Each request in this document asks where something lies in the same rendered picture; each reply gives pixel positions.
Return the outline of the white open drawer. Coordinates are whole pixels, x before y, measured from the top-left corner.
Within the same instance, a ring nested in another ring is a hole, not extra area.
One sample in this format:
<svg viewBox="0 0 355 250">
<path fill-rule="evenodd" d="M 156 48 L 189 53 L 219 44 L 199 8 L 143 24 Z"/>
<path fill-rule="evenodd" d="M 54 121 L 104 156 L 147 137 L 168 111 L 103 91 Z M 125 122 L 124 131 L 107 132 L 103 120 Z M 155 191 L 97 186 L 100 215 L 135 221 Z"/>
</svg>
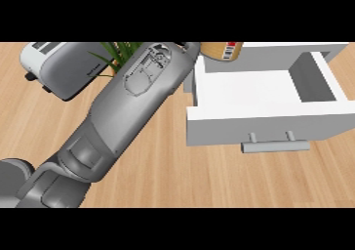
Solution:
<svg viewBox="0 0 355 250">
<path fill-rule="evenodd" d="M 355 128 L 355 101 L 320 52 L 286 70 L 211 72 L 196 64 L 196 104 L 187 108 L 187 144 L 234 145 L 250 139 L 320 141 Z"/>
</svg>

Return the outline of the white cabinet body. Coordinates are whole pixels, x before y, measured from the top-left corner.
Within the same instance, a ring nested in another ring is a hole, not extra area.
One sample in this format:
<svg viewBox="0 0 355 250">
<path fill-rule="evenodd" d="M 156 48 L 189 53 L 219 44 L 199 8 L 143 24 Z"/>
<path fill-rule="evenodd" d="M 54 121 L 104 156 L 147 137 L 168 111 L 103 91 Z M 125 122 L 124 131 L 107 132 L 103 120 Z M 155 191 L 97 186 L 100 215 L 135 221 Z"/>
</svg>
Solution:
<svg viewBox="0 0 355 250">
<path fill-rule="evenodd" d="M 221 74 L 225 80 L 206 84 L 212 94 L 222 94 L 228 87 L 245 100 L 274 103 L 302 102 L 289 69 L 305 53 L 317 53 L 326 69 L 348 42 L 246 42 L 239 59 L 218 62 L 205 58 L 206 73 Z"/>
</svg>

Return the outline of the green potted plant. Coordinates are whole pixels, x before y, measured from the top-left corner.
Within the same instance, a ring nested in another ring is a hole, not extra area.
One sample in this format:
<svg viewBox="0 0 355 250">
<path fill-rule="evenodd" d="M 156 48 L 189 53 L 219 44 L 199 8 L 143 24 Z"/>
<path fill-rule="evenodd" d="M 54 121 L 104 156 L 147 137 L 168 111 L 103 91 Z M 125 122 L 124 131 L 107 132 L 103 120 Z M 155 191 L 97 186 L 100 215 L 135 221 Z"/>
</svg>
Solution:
<svg viewBox="0 0 355 250">
<path fill-rule="evenodd" d="M 91 54 L 98 57 L 112 67 L 112 77 L 115 77 L 128 60 L 132 58 L 140 47 L 143 46 L 143 42 L 101 42 L 101 46 L 110 54 L 112 59 L 109 60 L 103 55 L 97 53 Z"/>
</svg>

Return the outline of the white toaster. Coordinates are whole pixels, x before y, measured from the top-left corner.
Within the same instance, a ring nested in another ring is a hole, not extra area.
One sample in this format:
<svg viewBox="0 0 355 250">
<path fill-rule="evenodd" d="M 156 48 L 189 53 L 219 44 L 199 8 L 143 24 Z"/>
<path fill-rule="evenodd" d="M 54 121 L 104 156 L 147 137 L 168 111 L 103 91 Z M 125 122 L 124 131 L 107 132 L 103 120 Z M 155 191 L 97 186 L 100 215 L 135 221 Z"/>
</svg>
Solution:
<svg viewBox="0 0 355 250">
<path fill-rule="evenodd" d="M 29 42 L 20 56 L 26 79 L 63 101 L 84 91 L 112 61 L 100 42 Z"/>
</svg>

